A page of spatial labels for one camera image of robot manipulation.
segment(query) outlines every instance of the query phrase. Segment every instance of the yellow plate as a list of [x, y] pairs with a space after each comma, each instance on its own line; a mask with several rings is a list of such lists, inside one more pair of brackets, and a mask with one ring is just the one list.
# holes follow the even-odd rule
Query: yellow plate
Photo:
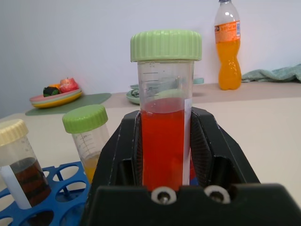
[[77, 98], [79, 98], [81, 96], [81, 94], [82, 94], [82, 92], [77, 93], [74, 96], [67, 97], [65, 99], [56, 100], [56, 101], [53, 101], [53, 102], [48, 102], [48, 103], [40, 104], [40, 105], [32, 105], [32, 106], [37, 107], [37, 108], [57, 107], [57, 106], [61, 106], [61, 105], [70, 103], [73, 100], [76, 100]]

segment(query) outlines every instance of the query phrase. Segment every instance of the green placemat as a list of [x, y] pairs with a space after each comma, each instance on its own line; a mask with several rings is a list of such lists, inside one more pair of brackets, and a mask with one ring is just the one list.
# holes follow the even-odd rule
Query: green placemat
[[45, 114], [63, 114], [67, 113], [75, 108], [86, 106], [86, 105], [95, 105], [101, 104], [107, 99], [112, 96], [111, 93], [99, 93], [99, 94], [92, 94], [92, 95], [82, 95], [77, 100], [62, 105], [58, 107], [51, 107], [51, 108], [34, 108], [30, 111], [26, 112], [25, 115], [27, 116], [35, 116], [35, 115], [45, 115]]

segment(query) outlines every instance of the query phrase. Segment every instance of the stacked plates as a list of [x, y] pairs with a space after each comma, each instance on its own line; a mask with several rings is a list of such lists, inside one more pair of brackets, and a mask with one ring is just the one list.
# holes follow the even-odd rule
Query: stacked plates
[[81, 94], [81, 89], [77, 89], [49, 97], [43, 97], [43, 95], [39, 95], [30, 98], [30, 102], [32, 106], [37, 108], [57, 107], [76, 100], [81, 96]]

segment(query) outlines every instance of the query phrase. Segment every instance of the cloth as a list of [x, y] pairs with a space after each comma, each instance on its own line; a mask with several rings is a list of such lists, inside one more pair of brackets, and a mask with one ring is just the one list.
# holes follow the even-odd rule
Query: cloth
[[301, 64], [294, 67], [284, 67], [273, 71], [255, 70], [242, 76], [242, 82], [250, 81], [301, 81]]

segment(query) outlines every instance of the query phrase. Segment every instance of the bottle cap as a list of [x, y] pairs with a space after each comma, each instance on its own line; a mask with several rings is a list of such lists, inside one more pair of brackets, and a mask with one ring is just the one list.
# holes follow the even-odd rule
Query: bottle cap
[[27, 126], [22, 119], [4, 121], [0, 123], [0, 146], [10, 144], [27, 133]]
[[131, 39], [131, 62], [149, 60], [201, 60], [201, 35], [185, 30], [141, 32]]
[[102, 105], [88, 105], [74, 109], [63, 116], [67, 133], [84, 133], [104, 125], [108, 121]]

